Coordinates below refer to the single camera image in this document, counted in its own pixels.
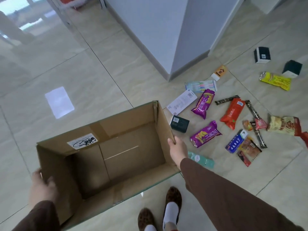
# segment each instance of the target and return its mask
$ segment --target blue package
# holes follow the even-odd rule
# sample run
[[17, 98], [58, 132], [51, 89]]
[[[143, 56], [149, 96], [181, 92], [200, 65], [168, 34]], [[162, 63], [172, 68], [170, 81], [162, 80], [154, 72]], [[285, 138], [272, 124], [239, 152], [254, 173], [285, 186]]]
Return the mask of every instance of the blue package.
[[226, 150], [230, 153], [235, 153], [238, 147], [244, 142], [247, 137], [247, 131], [241, 129], [226, 146]]

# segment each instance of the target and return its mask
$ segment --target baseboard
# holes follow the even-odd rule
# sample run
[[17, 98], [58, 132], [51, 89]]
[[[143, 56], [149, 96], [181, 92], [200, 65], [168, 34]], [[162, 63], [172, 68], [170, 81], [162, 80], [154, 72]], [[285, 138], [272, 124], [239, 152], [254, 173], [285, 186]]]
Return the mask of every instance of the baseboard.
[[133, 33], [133, 31], [127, 26], [127, 24], [123, 21], [123, 19], [117, 14], [117, 12], [110, 6], [110, 4], [105, 0], [106, 7], [109, 10], [110, 14], [115, 18], [115, 20], [123, 27], [125, 32], [129, 35], [129, 37], [133, 40], [133, 42], [140, 48], [140, 50], [145, 54], [145, 56], [149, 59], [149, 61], [153, 64], [153, 66], [157, 69], [157, 71], [164, 77], [165, 80], [171, 81], [175, 77], [179, 76], [187, 69], [197, 64], [204, 58], [209, 55], [210, 50], [205, 53], [199, 55], [180, 69], [175, 72], [169, 74], [164, 67], [157, 61], [157, 59], [152, 55], [152, 53], [148, 50], [148, 48], [139, 40], [139, 38]]

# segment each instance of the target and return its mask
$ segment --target cardboard box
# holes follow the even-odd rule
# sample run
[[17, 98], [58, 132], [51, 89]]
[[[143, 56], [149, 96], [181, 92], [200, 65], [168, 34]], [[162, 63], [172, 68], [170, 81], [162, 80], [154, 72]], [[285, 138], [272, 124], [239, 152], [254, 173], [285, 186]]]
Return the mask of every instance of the cardboard box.
[[68, 229], [177, 174], [174, 140], [158, 101], [37, 143], [42, 176], [53, 176]]

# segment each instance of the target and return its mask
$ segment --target small orange package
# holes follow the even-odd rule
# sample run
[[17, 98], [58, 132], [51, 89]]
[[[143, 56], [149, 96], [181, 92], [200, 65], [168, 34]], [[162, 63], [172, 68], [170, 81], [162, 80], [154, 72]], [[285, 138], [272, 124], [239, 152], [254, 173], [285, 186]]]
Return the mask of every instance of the small orange package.
[[234, 98], [231, 102], [226, 114], [220, 119], [221, 122], [224, 122], [232, 130], [235, 129], [235, 122], [242, 112], [245, 105], [245, 101], [241, 98]]

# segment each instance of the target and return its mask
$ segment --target yellow snack bag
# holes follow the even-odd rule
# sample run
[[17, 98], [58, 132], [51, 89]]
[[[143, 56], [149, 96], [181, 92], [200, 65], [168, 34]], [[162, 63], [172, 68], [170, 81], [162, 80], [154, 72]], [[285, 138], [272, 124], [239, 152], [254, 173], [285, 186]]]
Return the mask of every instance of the yellow snack bag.
[[286, 78], [283, 76], [279, 76], [270, 72], [261, 73], [259, 80], [262, 82], [269, 83], [274, 86], [281, 87], [282, 89], [288, 91], [291, 87], [291, 78]]

